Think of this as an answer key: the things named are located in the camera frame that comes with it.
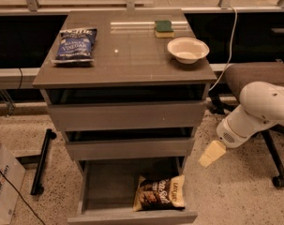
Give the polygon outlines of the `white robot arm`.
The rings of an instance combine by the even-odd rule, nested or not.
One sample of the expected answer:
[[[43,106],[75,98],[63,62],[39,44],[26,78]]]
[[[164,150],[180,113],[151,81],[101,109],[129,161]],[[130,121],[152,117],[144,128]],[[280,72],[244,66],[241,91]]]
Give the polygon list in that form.
[[[276,125],[284,127],[284,87],[250,82],[239,94],[239,105],[217,126],[218,139],[205,148],[199,163],[207,168],[227,148],[237,148],[252,135]]]

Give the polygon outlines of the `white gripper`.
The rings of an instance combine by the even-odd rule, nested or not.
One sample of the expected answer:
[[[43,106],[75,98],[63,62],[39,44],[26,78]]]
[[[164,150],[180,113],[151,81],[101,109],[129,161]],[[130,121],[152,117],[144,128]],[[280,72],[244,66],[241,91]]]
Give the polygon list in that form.
[[[272,126],[270,121],[257,118],[239,105],[217,126],[217,136],[220,141],[212,141],[207,148],[207,155],[203,154],[199,163],[207,168],[226,153],[228,148],[237,148],[245,143],[252,135]]]

